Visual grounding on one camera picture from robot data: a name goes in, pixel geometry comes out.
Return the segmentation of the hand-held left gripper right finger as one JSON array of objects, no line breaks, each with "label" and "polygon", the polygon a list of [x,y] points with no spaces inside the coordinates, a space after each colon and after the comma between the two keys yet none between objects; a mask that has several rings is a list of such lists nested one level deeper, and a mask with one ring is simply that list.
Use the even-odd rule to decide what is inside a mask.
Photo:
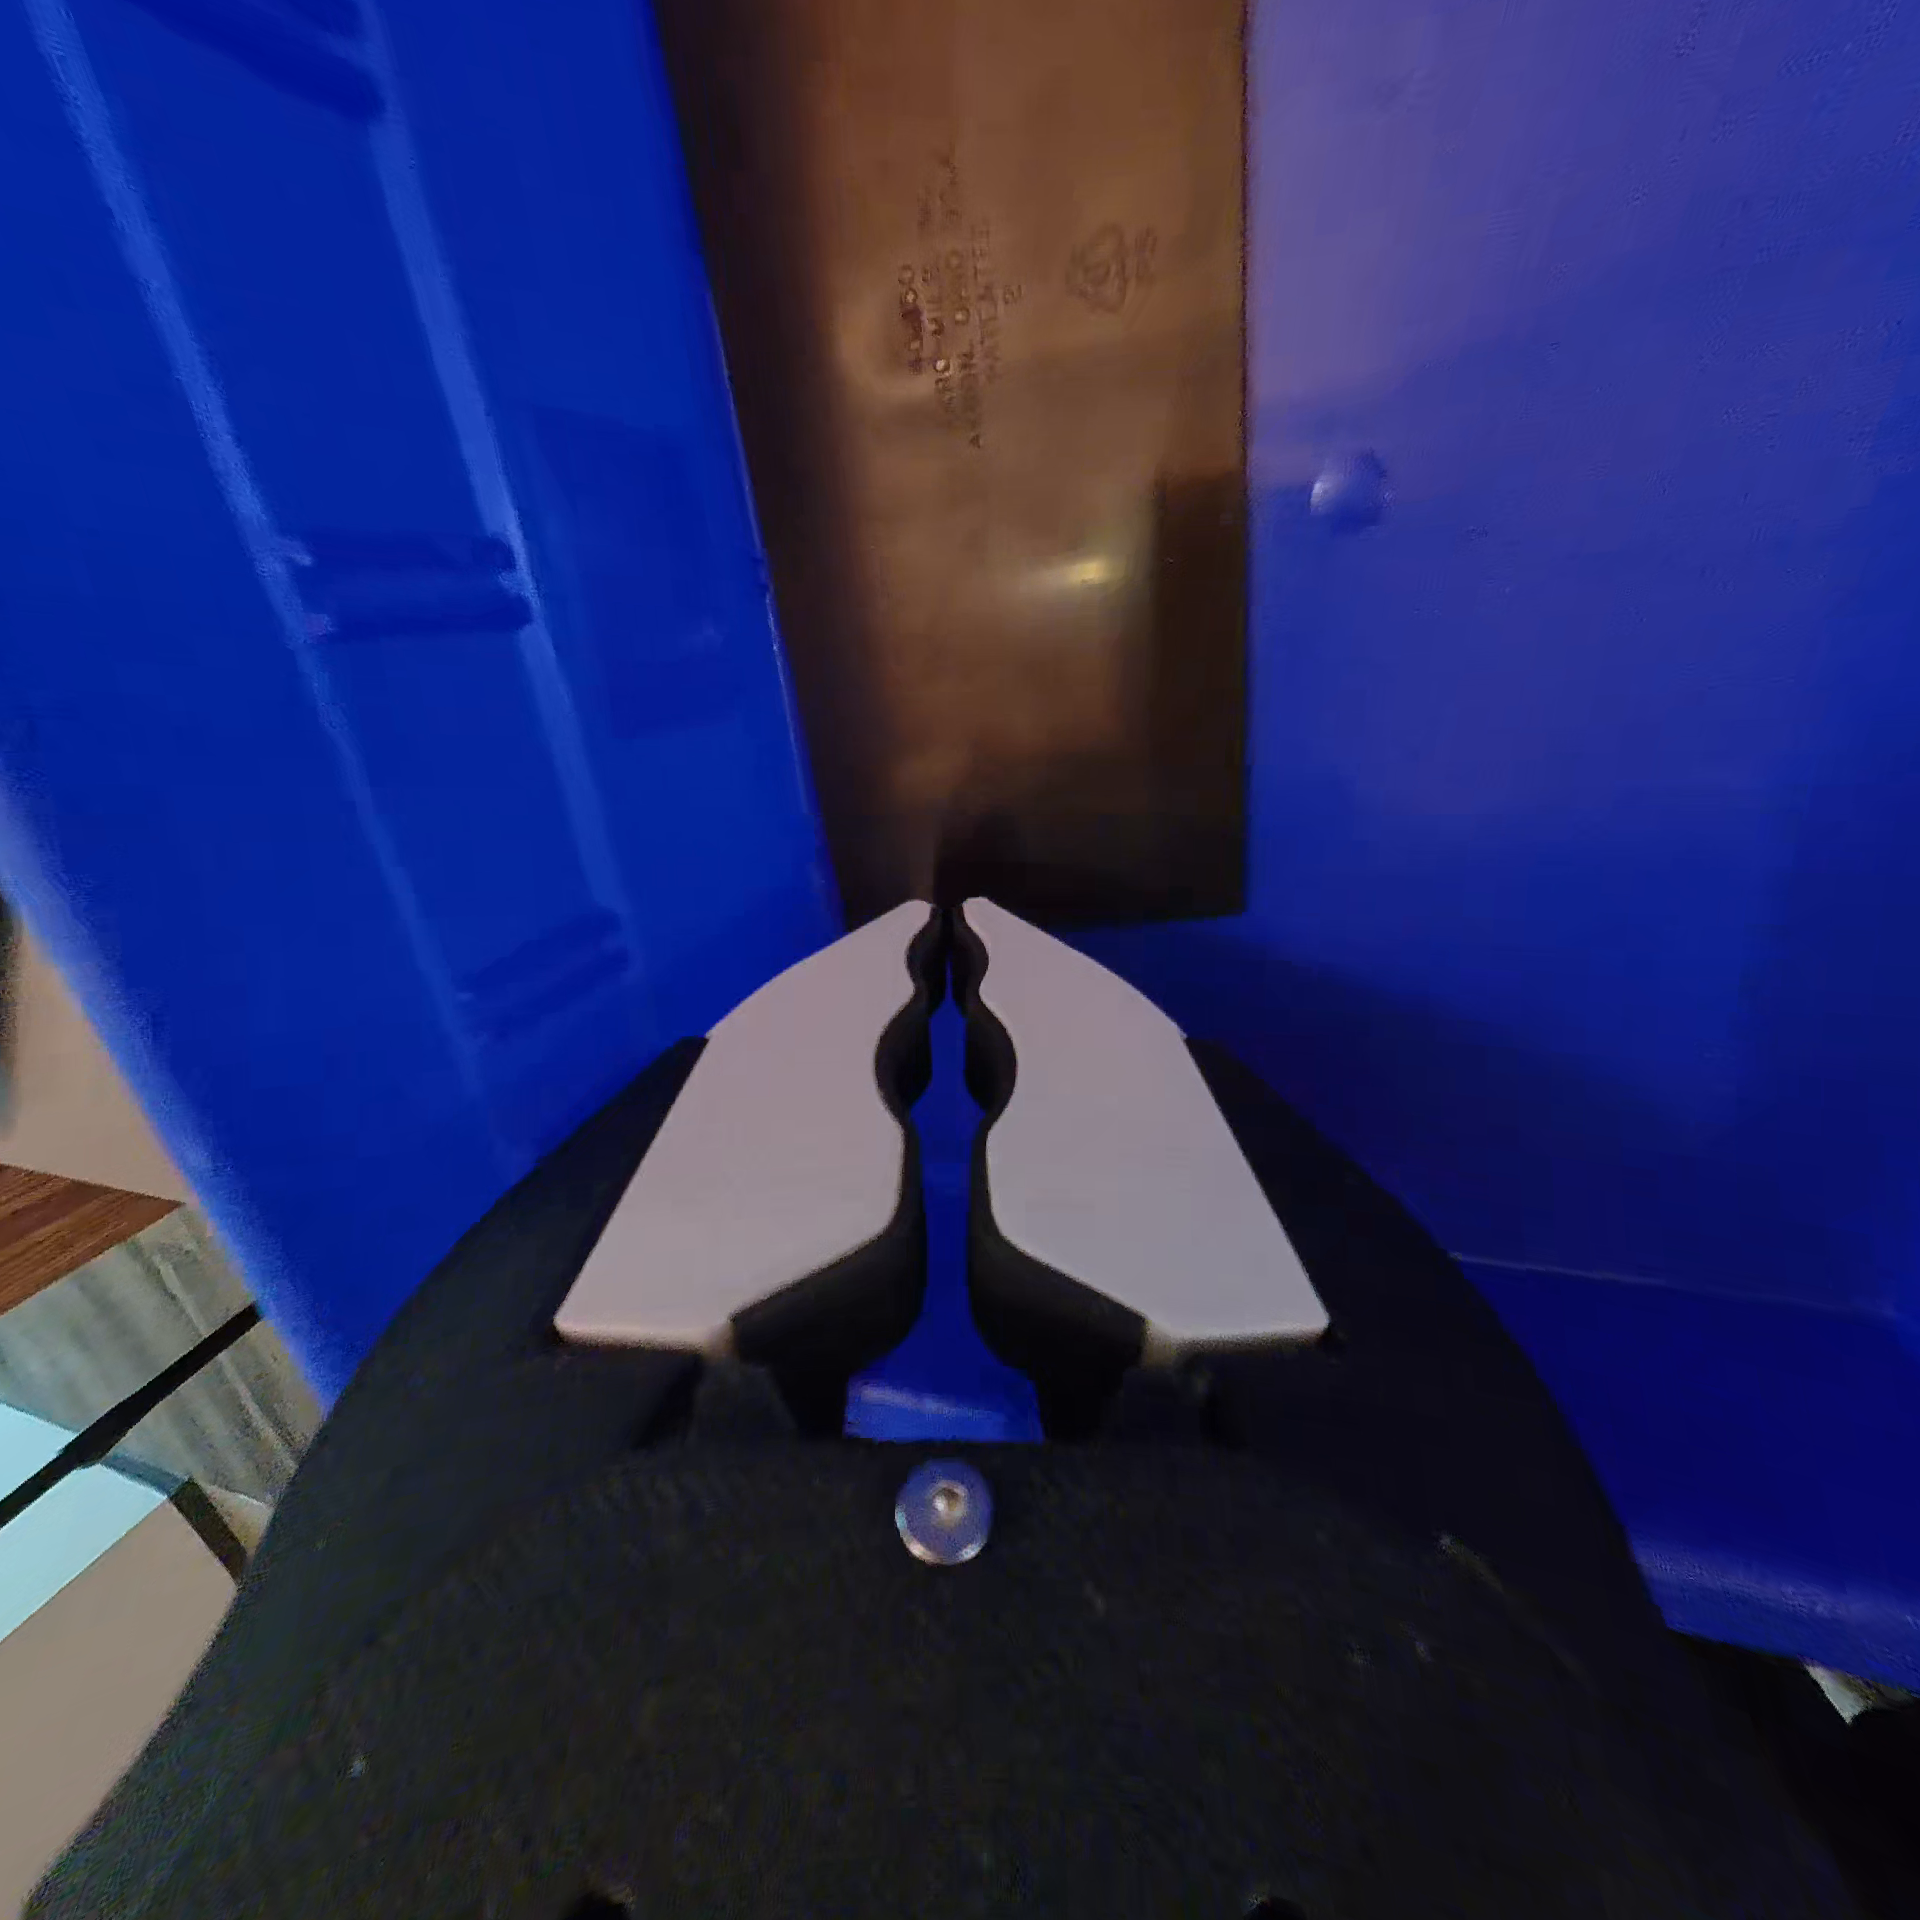
[{"label": "hand-held left gripper right finger", "polygon": [[1138,1371],[1310,1348],[1323,1304],[1187,1034],[1012,910],[950,912],[968,1027],[968,1297],[1048,1437],[1096,1435]]}]

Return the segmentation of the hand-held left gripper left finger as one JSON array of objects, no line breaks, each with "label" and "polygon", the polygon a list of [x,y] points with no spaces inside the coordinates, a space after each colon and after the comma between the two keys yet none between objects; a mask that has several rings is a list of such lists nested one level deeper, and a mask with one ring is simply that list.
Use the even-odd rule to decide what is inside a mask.
[{"label": "hand-held left gripper left finger", "polygon": [[920,1324],[928,1224],[915,1106],[947,918],[908,901],[725,1016],[556,1314],[595,1350],[762,1370],[810,1435]]}]

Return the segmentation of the blue bin with tag label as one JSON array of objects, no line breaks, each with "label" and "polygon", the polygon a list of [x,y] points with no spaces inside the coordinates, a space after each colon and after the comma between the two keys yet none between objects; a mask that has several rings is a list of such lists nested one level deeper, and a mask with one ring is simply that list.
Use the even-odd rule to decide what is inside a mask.
[{"label": "blue bin with tag label", "polygon": [[[1915,4],[1250,10],[1246,901],[1044,928],[1490,1293],[1674,1626],[1913,1690]],[[653,4],[4,4],[4,901],[325,1401],[905,904]]]}]

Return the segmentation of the black plate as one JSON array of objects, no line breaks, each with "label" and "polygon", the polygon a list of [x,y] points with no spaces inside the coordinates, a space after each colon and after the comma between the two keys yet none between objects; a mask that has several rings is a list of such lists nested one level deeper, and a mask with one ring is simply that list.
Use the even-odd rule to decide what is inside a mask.
[{"label": "black plate", "polygon": [[1236,914],[1250,4],[653,11],[850,917]]}]

